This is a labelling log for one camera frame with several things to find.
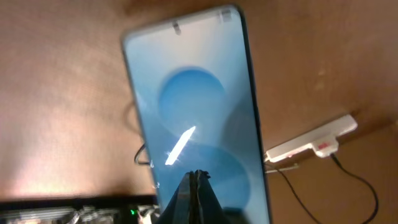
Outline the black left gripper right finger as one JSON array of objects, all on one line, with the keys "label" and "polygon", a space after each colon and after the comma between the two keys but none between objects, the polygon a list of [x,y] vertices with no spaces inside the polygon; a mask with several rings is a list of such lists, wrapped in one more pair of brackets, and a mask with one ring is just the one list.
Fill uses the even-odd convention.
[{"label": "black left gripper right finger", "polygon": [[194,223],[248,224],[239,208],[222,208],[209,182],[207,171],[196,170],[194,190]]}]

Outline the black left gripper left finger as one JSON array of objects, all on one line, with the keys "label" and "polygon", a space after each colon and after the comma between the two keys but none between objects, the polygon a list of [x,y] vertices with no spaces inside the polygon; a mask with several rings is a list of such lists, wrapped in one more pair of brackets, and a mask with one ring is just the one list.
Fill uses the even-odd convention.
[{"label": "black left gripper left finger", "polygon": [[187,172],[180,181],[169,204],[160,215],[157,224],[194,224],[196,223],[195,211],[195,174]]}]

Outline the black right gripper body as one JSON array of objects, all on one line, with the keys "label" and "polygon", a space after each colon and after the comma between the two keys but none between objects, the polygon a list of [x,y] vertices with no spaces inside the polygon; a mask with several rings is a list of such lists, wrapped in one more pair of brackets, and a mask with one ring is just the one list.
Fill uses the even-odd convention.
[{"label": "black right gripper body", "polygon": [[7,223],[156,223],[159,206],[153,195],[46,198],[1,203]]}]

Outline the blue Galaxy smartphone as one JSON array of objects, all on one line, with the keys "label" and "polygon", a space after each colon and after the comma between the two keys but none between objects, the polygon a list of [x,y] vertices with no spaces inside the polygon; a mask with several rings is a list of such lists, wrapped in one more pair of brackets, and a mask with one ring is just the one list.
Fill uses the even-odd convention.
[{"label": "blue Galaxy smartphone", "polygon": [[270,223],[242,10],[224,5],[134,29],[121,46],[160,214],[183,176],[203,170],[222,208]]}]

